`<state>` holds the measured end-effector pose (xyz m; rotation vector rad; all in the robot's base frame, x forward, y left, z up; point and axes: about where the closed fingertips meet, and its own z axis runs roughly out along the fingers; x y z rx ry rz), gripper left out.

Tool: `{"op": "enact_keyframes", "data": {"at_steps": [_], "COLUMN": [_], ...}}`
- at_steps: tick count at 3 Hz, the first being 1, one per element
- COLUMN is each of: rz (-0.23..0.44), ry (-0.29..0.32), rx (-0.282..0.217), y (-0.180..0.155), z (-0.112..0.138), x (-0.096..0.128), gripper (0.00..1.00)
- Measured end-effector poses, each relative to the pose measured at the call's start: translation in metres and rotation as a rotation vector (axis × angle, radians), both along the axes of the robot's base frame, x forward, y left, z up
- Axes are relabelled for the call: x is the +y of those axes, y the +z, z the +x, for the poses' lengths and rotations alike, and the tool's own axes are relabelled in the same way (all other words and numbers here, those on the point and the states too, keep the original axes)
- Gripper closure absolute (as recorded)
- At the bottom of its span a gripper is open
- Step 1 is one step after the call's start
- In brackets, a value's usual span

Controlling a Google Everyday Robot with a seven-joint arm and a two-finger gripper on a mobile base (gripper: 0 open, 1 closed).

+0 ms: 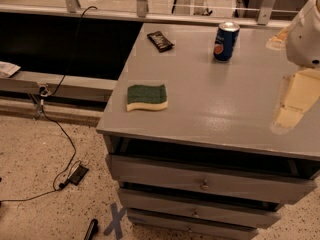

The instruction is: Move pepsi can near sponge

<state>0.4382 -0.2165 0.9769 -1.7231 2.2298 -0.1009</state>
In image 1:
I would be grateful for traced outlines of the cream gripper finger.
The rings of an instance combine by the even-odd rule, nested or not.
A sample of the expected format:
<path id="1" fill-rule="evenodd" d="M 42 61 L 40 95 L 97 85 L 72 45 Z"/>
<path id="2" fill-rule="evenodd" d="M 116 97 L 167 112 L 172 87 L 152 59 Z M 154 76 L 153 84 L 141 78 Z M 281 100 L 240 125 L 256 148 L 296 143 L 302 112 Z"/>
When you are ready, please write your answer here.
<path id="1" fill-rule="evenodd" d="M 281 81 L 273 116 L 275 133 L 294 129 L 304 114 L 320 99 L 320 71 L 301 67 Z"/>
<path id="2" fill-rule="evenodd" d="M 267 41 L 266 47 L 271 50 L 285 50 L 288 30 L 288 27 L 281 29 L 276 35 Z"/>

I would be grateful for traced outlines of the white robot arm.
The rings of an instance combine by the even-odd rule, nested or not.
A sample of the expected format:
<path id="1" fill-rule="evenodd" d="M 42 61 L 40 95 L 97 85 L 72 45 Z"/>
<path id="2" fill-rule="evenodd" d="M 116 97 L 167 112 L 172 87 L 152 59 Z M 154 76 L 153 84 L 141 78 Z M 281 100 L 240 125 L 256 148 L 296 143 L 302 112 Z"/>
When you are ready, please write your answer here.
<path id="1" fill-rule="evenodd" d="M 320 0 L 308 0 L 266 47 L 285 50 L 288 61 L 298 66 L 293 75 L 281 81 L 271 124 L 274 133 L 284 134 L 294 129 L 320 99 Z"/>

